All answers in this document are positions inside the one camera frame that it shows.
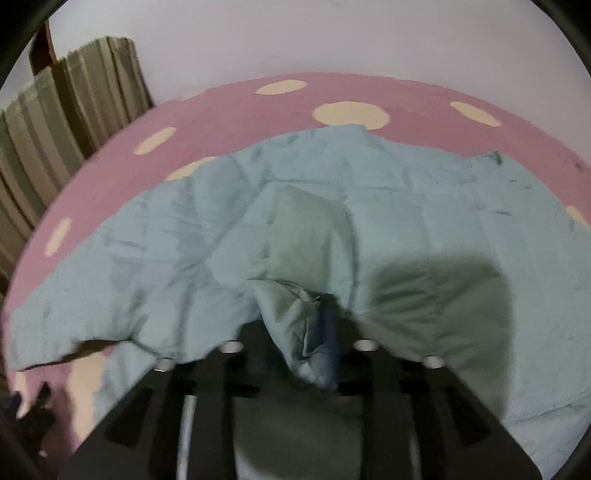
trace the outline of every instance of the folded blanket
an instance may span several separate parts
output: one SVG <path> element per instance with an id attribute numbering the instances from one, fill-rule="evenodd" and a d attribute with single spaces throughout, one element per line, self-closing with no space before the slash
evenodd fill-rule
<path id="1" fill-rule="evenodd" d="M 127 203 L 14 313 L 7 360 L 122 340 L 100 418 L 156 356 L 201 358 L 262 316 L 292 371 L 326 387 L 311 332 L 314 295 L 332 293 L 394 354 L 442 357 L 549 477 L 560 465 L 544 440 L 561 427 L 548 415 L 568 425 L 566 449 L 591 419 L 587 236 L 502 154 L 461 158 L 353 125 L 281 135 Z M 238 407 L 242 478 L 354 478 L 355 415 L 279 390 L 282 403 Z M 321 444 L 328 433 L 339 442 Z M 280 465 L 252 445 L 280 441 Z"/>

